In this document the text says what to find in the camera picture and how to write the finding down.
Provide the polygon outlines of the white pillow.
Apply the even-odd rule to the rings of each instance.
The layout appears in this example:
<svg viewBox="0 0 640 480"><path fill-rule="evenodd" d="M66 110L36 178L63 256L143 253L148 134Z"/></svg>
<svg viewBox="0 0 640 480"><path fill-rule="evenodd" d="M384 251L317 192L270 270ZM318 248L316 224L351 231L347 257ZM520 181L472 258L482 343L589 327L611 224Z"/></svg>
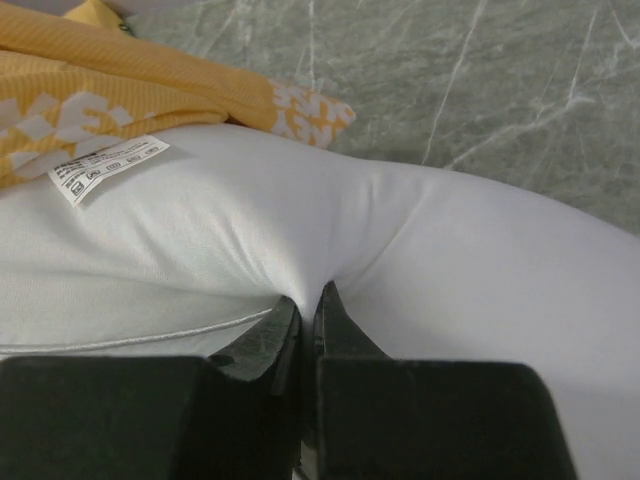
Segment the white pillow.
<svg viewBox="0 0 640 480"><path fill-rule="evenodd" d="M639 475L639 241L535 193L238 126L152 137L73 205L1 193L1 354L216 352L334 282L400 358L519 361L583 479Z"/></svg>

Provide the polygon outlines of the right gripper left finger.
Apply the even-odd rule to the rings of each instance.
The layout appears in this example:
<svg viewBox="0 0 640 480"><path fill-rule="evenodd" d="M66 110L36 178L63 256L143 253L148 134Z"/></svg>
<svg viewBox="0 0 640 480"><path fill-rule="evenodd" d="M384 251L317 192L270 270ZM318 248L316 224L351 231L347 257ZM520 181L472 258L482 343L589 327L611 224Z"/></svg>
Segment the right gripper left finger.
<svg viewBox="0 0 640 480"><path fill-rule="evenodd" d="M299 459L300 327L284 297L209 357L4 360L1 475L288 479Z"/></svg>

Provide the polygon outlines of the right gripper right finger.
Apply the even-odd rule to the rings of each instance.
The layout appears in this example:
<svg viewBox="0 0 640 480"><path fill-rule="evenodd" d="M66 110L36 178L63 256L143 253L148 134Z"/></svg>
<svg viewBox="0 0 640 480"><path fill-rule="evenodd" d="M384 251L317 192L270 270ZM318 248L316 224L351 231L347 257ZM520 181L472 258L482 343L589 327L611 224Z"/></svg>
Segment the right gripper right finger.
<svg viewBox="0 0 640 480"><path fill-rule="evenodd" d="M350 318L334 283L314 318L320 479L573 479L551 394L520 363L397 360Z"/></svg>

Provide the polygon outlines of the orange Mickey Mouse pillowcase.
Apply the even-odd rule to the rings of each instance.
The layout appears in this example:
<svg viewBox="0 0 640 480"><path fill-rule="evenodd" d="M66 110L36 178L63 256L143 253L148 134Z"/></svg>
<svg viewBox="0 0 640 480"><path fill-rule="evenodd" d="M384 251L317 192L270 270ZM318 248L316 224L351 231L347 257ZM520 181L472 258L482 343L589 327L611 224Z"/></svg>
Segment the orange Mickey Mouse pillowcase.
<svg viewBox="0 0 640 480"><path fill-rule="evenodd" d="M324 148L339 100L124 32L3 4L1 184L180 125L231 122Z"/></svg>

